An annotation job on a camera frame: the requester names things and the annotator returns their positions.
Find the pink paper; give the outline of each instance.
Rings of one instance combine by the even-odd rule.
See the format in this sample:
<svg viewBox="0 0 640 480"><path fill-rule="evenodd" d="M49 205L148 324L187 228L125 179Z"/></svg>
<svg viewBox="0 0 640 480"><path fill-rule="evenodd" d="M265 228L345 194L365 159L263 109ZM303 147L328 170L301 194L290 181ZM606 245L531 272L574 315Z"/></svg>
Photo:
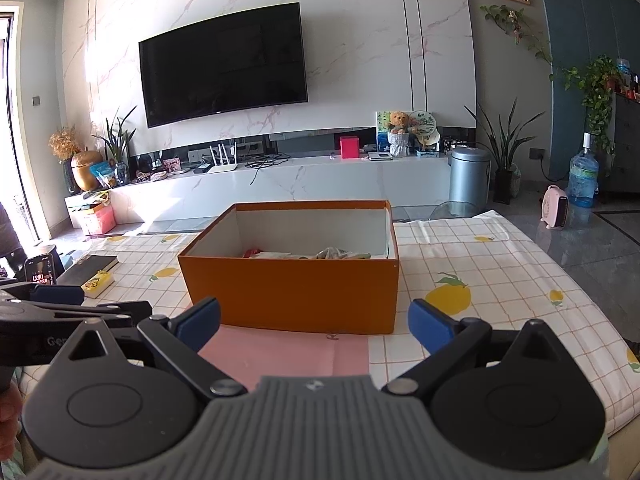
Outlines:
<svg viewBox="0 0 640 480"><path fill-rule="evenodd" d="M200 355L249 390L262 376L369 374L369 345L363 335L221 326Z"/></svg>

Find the hand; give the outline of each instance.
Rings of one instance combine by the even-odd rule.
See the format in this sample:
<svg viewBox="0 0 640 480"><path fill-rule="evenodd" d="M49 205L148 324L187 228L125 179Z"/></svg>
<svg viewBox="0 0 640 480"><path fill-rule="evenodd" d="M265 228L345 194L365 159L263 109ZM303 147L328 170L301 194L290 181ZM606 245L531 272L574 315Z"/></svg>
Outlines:
<svg viewBox="0 0 640 480"><path fill-rule="evenodd" d="M22 396L12 381L9 389L0 395L0 460L9 460L14 455L21 411Z"/></svg>

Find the yellow tissue package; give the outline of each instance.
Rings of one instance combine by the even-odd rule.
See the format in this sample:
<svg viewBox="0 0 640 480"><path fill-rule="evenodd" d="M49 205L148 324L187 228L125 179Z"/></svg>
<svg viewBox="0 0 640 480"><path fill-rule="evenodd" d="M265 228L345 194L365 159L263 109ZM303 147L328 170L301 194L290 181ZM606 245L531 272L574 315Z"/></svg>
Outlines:
<svg viewBox="0 0 640 480"><path fill-rule="evenodd" d="M105 288L113 283L113 275L106 270L99 270L94 277L82 286L87 298L97 298Z"/></svg>

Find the television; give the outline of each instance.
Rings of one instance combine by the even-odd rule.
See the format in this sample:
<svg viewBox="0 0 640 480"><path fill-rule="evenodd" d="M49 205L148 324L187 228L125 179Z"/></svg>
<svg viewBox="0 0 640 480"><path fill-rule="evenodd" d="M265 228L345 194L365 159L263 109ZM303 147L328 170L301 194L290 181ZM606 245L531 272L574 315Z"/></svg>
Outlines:
<svg viewBox="0 0 640 480"><path fill-rule="evenodd" d="M140 42L149 128L308 102L300 4L226 14Z"/></svg>

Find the gray ribbed surface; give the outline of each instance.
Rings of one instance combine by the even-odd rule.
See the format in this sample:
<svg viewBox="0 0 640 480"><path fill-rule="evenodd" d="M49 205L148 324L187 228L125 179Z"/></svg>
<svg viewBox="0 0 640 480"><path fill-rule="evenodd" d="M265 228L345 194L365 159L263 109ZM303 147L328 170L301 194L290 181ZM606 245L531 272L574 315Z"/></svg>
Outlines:
<svg viewBox="0 0 640 480"><path fill-rule="evenodd" d="M367 377L264 378L251 395L210 403L193 432L144 465L78 471L45 462L31 480L602 480L586 464L543 474L491 468L435 430L416 399Z"/></svg>

